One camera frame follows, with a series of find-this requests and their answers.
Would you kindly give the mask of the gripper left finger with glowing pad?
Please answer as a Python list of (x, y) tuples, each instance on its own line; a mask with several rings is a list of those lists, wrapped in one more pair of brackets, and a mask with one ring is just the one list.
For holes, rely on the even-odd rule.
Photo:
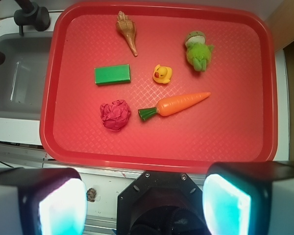
[(73, 168), (0, 168), (0, 235), (81, 235), (86, 186)]

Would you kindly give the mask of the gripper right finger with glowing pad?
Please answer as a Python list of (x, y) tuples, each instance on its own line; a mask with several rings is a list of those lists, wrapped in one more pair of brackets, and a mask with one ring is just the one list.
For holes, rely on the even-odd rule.
[(213, 235), (294, 235), (294, 162), (219, 162), (203, 185)]

